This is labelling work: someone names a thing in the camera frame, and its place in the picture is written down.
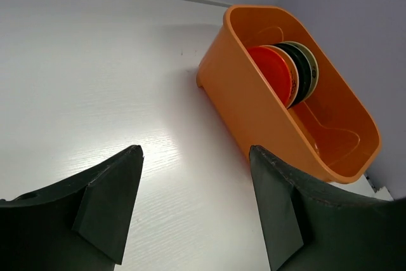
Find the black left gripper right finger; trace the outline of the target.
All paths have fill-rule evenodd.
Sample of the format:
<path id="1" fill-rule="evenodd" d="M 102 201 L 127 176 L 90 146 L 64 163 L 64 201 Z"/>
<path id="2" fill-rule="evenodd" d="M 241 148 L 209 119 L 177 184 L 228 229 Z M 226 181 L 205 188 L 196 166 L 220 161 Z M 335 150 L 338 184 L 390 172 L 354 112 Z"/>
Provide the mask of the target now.
<path id="1" fill-rule="evenodd" d="M 259 145 L 249 162 L 272 270 L 405 269 L 405 199 L 337 188 Z"/>

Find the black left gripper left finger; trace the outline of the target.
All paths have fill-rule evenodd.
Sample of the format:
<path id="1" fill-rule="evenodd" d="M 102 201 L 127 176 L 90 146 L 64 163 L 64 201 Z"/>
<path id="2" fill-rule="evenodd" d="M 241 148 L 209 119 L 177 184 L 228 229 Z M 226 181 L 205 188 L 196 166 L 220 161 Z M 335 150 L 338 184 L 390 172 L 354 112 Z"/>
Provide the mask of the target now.
<path id="1" fill-rule="evenodd" d="M 54 184 L 1 201 L 2 270 L 121 265 L 143 169 L 132 145 Z"/>

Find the orange red plate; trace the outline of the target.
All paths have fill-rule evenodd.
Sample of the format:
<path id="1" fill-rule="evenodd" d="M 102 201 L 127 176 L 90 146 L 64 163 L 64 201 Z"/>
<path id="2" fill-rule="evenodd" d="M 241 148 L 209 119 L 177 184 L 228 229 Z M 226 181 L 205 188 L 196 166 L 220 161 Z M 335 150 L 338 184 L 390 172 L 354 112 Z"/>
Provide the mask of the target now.
<path id="1" fill-rule="evenodd" d="M 247 49 L 260 72 L 286 107 L 291 99 L 292 76 L 286 61 L 273 49 L 254 46 Z"/>

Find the cream floral plate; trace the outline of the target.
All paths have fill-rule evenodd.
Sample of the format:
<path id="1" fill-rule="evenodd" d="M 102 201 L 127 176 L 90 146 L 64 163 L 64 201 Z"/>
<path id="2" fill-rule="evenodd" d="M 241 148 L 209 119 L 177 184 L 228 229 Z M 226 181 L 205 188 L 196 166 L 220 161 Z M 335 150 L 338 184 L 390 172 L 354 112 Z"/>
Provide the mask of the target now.
<path id="1" fill-rule="evenodd" d="M 286 108 L 288 109 L 289 107 L 292 106 L 294 100 L 296 99 L 298 95 L 298 89 L 299 89 L 299 74 L 298 74 L 298 69 L 296 67 L 296 64 L 294 63 L 294 60 L 292 57 L 284 51 L 282 48 L 274 45 L 264 45 L 264 47 L 269 48 L 276 52 L 278 55 L 280 55 L 284 62 L 287 64 L 289 73 L 291 75 L 291 92 L 288 98 L 288 101 L 285 103 Z"/>

